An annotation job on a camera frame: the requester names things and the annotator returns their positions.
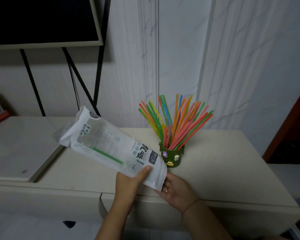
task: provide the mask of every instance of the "bunch of colorful straws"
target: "bunch of colorful straws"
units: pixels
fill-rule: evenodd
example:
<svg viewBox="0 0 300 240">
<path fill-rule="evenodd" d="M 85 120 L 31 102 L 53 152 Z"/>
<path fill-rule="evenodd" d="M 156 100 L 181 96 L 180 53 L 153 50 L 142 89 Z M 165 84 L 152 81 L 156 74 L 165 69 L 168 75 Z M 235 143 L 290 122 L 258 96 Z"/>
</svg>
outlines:
<svg viewBox="0 0 300 240">
<path fill-rule="evenodd" d="M 213 110 L 209 113 L 206 112 L 209 105 L 204 108 L 205 102 L 202 104 L 201 102 L 194 102 L 189 108 L 192 95 L 189 98 L 186 96 L 184 99 L 180 95 L 179 100 L 179 94 L 177 94 L 172 121 L 166 98 L 164 95 L 160 95 L 158 99 L 165 123 L 150 100 L 149 104 L 141 101 L 142 104 L 139 105 L 142 110 L 140 108 L 138 110 L 147 119 L 164 148 L 168 150 L 180 149 L 213 116 Z"/>
</svg>

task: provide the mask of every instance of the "black label on package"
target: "black label on package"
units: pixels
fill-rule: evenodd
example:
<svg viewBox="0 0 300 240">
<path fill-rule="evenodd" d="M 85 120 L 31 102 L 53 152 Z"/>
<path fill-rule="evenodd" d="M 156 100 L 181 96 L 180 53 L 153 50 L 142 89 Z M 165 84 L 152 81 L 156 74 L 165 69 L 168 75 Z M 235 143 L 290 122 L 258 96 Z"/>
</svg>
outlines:
<svg viewBox="0 0 300 240">
<path fill-rule="evenodd" d="M 158 157 L 158 154 L 155 153 L 154 151 L 152 151 L 152 152 L 150 153 L 149 163 L 155 164 L 155 163 L 156 163 L 156 160 L 157 160 L 157 157 Z"/>
</svg>

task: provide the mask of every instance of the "person's right hand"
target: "person's right hand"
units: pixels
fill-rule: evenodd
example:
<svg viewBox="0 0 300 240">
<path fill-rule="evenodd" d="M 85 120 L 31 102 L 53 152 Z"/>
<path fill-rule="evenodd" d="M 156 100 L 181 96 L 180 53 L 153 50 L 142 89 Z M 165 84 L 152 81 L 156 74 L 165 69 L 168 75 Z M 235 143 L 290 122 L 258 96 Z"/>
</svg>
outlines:
<svg viewBox="0 0 300 240">
<path fill-rule="evenodd" d="M 180 213 L 183 213 L 189 205 L 199 199 L 184 179 L 172 173 L 167 173 L 162 190 L 155 191 Z"/>
</svg>

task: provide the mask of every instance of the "television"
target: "television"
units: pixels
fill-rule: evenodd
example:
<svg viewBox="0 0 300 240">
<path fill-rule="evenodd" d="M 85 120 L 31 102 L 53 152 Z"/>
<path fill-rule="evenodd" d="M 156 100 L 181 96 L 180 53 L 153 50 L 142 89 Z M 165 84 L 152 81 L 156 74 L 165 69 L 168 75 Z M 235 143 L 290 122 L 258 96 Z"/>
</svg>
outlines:
<svg viewBox="0 0 300 240">
<path fill-rule="evenodd" d="M 0 50 L 103 45 L 94 0 L 0 0 Z"/>
</svg>

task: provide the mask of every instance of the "forearm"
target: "forearm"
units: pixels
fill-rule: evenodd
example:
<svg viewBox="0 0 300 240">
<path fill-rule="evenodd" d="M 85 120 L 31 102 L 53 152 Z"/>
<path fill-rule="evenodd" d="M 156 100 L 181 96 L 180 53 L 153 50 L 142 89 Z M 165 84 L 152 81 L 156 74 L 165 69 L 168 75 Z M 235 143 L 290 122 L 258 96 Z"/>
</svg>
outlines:
<svg viewBox="0 0 300 240">
<path fill-rule="evenodd" d="M 201 200 L 184 212 L 183 219 L 194 240 L 231 239 L 209 207 Z"/>
<path fill-rule="evenodd" d="M 113 202 L 102 226 L 96 236 L 96 240 L 119 240 L 124 228 L 130 207 Z"/>
</svg>

